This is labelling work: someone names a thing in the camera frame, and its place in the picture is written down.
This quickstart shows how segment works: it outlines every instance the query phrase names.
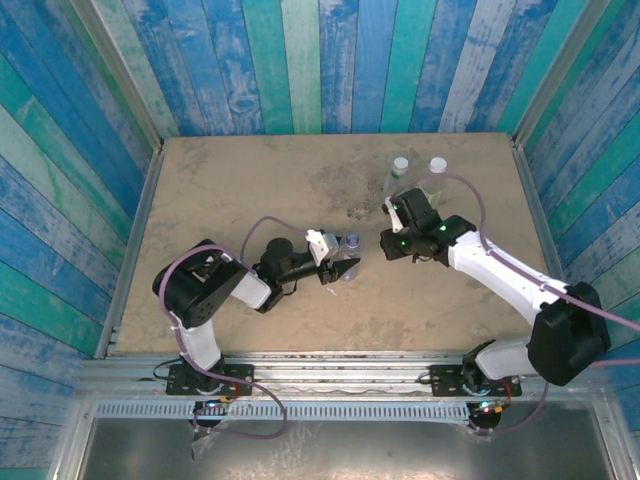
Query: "beige work surface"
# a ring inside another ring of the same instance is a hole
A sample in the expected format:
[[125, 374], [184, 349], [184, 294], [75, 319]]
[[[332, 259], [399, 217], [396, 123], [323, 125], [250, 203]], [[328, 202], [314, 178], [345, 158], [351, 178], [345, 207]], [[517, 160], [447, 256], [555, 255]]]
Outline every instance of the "beige work surface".
[[[261, 315], [229, 299], [215, 315], [223, 351], [464, 350], [527, 331], [525, 320], [468, 277], [434, 262], [387, 262], [380, 232], [390, 227], [381, 190], [394, 157], [412, 166], [433, 156], [469, 178], [488, 211], [488, 235], [503, 249], [543, 268], [540, 244], [504, 134], [322, 135], [171, 139], [126, 305], [117, 352], [176, 352], [169, 321], [151, 292], [155, 275], [204, 238], [239, 253], [251, 225], [274, 215], [299, 228], [358, 232], [361, 271], [350, 283], [316, 278]], [[449, 182], [443, 218], [478, 221], [463, 185]], [[270, 222], [255, 233], [246, 260], [266, 243], [297, 238]]]

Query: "plastic bottle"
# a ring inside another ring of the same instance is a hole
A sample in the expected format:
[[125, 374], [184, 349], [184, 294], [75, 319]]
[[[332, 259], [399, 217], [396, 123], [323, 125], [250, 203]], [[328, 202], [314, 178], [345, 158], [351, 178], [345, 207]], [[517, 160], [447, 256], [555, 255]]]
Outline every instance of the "plastic bottle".
[[[348, 260], [350, 258], [360, 258], [362, 253], [362, 242], [360, 241], [360, 235], [357, 233], [350, 233], [349, 235], [342, 237], [340, 240], [340, 260]], [[347, 273], [340, 277], [340, 280], [344, 282], [350, 282], [360, 272], [360, 264], [351, 267], [347, 270]]]
[[382, 187], [382, 193], [384, 198], [395, 193], [404, 183], [403, 178], [409, 171], [409, 160], [404, 157], [397, 157], [393, 161], [391, 171], [384, 179], [384, 185]]
[[[429, 171], [431, 173], [445, 173], [447, 171], [447, 161], [442, 157], [432, 158], [429, 162]], [[420, 182], [420, 188], [434, 209], [438, 208], [445, 183], [446, 178], [442, 175], [434, 175]]]

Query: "blue wooden wall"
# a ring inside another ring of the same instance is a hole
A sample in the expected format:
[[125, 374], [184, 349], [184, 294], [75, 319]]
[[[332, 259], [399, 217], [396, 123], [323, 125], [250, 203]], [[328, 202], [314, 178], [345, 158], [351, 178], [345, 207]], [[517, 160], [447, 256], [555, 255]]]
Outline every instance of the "blue wooden wall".
[[163, 137], [513, 132], [586, 0], [94, 0]]
[[69, 0], [0, 0], [0, 478], [44, 478], [152, 149]]
[[[640, 2], [612, 0], [548, 104], [525, 151], [570, 282], [640, 321]], [[614, 357], [640, 357], [609, 324]], [[612, 370], [640, 435], [640, 369]]]

